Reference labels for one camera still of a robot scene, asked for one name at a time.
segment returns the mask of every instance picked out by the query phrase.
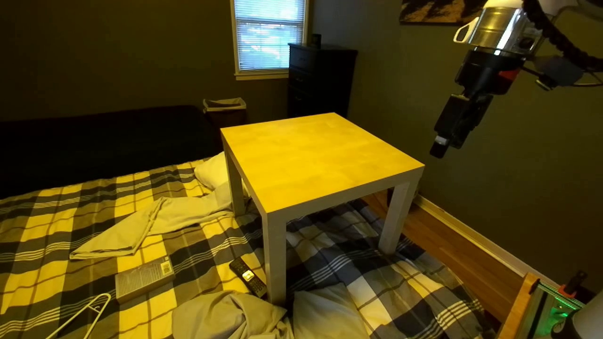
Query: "black furniture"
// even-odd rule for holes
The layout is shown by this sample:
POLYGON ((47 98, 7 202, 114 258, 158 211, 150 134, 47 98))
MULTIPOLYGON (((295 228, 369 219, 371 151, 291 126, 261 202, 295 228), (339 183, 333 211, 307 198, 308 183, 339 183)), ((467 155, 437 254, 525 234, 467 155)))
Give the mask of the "black furniture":
POLYGON ((290 44, 288 117, 337 111, 346 115, 354 49, 290 44))
POLYGON ((210 138, 216 151, 222 151, 220 128, 246 125, 246 104, 243 98, 203 100, 203 115, 210 123, 210 138))
POLYGON ((218 153, 197 108, 0 123, 0 198, 218 153))

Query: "checkered blanket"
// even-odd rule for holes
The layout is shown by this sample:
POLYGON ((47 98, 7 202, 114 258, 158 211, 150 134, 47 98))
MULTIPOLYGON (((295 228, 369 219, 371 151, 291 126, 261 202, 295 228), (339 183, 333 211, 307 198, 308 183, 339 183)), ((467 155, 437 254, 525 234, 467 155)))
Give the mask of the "checkered blanket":
MULTIPOLYGON (((212 290, 246 292, 227 264, 239 256, 261 271, 261 226, 250 213, 224 215, 145 238, 133 256, 69 262, 69 251, 158 198, 203 196, 192 162, 47 189, 0 202, 0 337, 47 337, 94 296, 114 294, 114 275, 169 256, 175 279, 135 300, 109 302, 92 337, 169 337, 171 311, 212 290), (207 273, 218 277, 207 286, 207 273)), ((363 202, 288 224, 288 290, 342 283, 373 337, 478 337, 480 305, 423 256, 376 251, 380 221, 363 202)), ((82 337, 94 315, 63 332, 82 337)))

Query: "wall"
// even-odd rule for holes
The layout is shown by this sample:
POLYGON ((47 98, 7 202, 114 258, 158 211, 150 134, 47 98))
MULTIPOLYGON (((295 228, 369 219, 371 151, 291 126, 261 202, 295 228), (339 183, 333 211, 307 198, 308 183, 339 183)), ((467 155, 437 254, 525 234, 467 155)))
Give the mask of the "wall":
POLYGON ((286 83, 235 83, 227 2, 0 2, 0 121, 243 96, 284 117, 286 83))
MULTIPOLYGON (((316 2, 322 42, 359 51, 350 119, 425 162, 420 194, 548 277, 585 270, 587 286, 603 288, 603 89, 542 92, 521 74, 461 151, 433 160, 433 125, 465 47, 452 45, 452 27, 401 27, 397 12, 399 0, 316 2)), ((585 34, 601 23, 563 13, 559 28, 603 55, 585 34)))

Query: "table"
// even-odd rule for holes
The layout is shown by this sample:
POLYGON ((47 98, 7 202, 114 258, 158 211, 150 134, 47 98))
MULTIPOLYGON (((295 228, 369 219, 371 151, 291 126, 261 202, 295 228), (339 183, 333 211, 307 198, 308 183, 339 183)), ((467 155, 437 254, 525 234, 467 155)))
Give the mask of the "table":
POLYGON ((222 128, 233 211, 241 181, 261 215, 269 302, 286 300, 286 222, 393 189, 378 249, 399 241, 423 164, 337 113, 222 128))

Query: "white fabric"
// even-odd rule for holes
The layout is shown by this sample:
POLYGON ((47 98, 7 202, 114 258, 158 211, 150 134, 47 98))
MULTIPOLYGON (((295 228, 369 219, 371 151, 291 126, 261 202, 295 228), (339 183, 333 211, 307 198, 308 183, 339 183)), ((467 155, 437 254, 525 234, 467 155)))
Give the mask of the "white fabric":
POLYGON ((171 334, 175 339, 291 339, 284 313, 248 294, 199 294, 171 313, 171 334))
POLYGON ((207 158, 205 162, 197 164, 194 168, 194 175, 209 190, 214 190, 218 185, 227 183, 227 170, 226 170, 224 153, 218 153, 216 157, 207 158))
POLYGON ((293 296, 293 337, 369 337, 344 285, 293 296))
POLYGON ((148 209, 135 211, 109 230, 82 243, 71 260, 109 258, 133 254, 146 236, 158 236, 199 224, 222 215, 231 204, 229 187, 201 198, 158 200, 148 209))
POLYGON ((603 292, 599 292, 593 300, 585 303, 572 317, 572 326, 576 328, 578 335, 584 339, 595 339, 603 334, 603 292))

